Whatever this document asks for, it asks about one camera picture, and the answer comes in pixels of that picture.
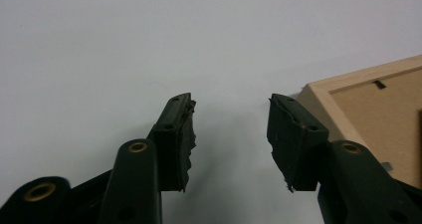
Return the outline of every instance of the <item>black plastic part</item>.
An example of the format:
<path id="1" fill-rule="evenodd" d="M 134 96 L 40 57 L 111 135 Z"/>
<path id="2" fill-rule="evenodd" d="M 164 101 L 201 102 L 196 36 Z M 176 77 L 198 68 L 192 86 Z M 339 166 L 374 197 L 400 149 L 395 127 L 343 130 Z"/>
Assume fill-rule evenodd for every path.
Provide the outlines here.
<path id="1" fill-rule="evenodd" d="M 156 154 L 155 143 L 149 139 L 120 147 L 98 223 L 161 223 Z"/>
<path id="2" fill-rule="evenodd" d="M 404 182 L 396 180 L 397 183 L 400 185 L 401 189 L 407 194 L 410 200 L 422 211 L 422 190 L 416 187 L 410 186 Z"/>
<path id="3" fill-rule="evenodd" d="M 66 223 L 97 223 L 110 175 L 111 170 L 72 188 Z"/>
<path id="4" fill-rule="evenodd" d="M 329 146 L 327 158 L 347 208 L 344 223 L 422 223 L 422 212 L 366 147 L 336 141 Z"/>
<path id="5" fill-rule="evenodd" d="M 161 191 L 186 188 L 191 167 L 189 156 L 195 147 L 192 124 L 195 104 L 189 93 L 170 99 L 148 135 L 157 147 Z"/>
<path id="6" fill-rule="evenodd" d="M 291 191 L 315 191 L 328 130 L 294 99 L 273 94 L 267 138 Z"/>
<path id="7" fill-rule="evenodd" d="M 0 209 L 0 223 L 50 224 L 67 219 L 71 188 L 62 177 L 41 177 L 20 187 Z"/>

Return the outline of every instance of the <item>wooden block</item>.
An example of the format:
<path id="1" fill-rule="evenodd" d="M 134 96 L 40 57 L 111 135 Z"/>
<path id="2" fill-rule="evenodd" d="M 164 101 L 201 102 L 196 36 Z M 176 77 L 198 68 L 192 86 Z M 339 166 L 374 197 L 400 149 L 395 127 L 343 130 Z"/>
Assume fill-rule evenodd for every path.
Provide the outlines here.
<path id="1" fill-rule="evenodd" d="M 307 84 L 298 101 L 331 141 L 365 145 L 391 176 L 422 188 L 422 56 Z"/>

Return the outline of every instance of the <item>circular hole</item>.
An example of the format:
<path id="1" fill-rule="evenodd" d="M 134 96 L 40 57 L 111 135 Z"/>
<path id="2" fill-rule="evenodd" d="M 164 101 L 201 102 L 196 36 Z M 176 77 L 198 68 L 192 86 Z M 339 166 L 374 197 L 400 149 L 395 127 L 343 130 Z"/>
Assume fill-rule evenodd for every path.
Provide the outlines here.
<path id="1" fill-rule="evenodd" d="M 308 128 L 312 131 L 317 131 L 317 126 L 308 126 Z"/>
<path id="2" fill-rule="evenodd" d="M 24 195 L 24 200 L 28 202 L 36 202 L 50 196 L 56 190 L 56 184 L 52 182 L 43 182 L 31 188 Z"/>
<path id="3" fill-rule="evenodd" d="M 133 207 L 126 207 L 121 209 L 118 212 L 118 220 L 120 221 L 128 221 L 132 219 L 136 215 L 136 212 Z"/>
<path id="4" fill-rule="evenodd" d="M 396 210 L 388 210 L 388 215 L 390 215 L 391 219 L 398 223 L 407 223 L 407 217 L 403 213 L 396 211 Z"/>
<path id="5" fill-rule="evenodd" d="M 144 142 L 136 142 L 130 145 L 129 152 L 142 152 L 148 148 L 148 145 Z"/>
<path id="6" fill-rule="evenodd" d="M 344 143 L 341 146 L 348 152 L 351 152 L 351 153 L 354 153 L 354 154 L 360 153 L 360 149 L 353 144 Z"/>

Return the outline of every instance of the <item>cardboard piece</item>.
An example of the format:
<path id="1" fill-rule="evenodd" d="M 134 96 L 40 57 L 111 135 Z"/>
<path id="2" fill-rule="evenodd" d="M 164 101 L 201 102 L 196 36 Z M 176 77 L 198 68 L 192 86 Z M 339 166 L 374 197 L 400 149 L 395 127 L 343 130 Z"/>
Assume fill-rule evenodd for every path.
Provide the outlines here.
<path id="1" fill-rule="evenodd" d="M 422 56 L 307 84 L 298 101 L 331 141 L 365 145 L 391 176 L 422 188 Z"/>

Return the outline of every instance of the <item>white background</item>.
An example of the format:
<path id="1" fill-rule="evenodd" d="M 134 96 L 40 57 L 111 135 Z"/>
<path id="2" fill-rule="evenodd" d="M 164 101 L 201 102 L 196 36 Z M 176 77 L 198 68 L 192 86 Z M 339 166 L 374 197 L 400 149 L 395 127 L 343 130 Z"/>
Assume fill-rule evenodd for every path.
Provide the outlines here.
<path id="1" fill-rule="evenodd" d="M 164 223 L 323 223 L 271 157 L 268 98 L 420 53 L 422 0 L 0 0 L 0 202 L 112 168 L 190 92 L 197 147 Z"/>

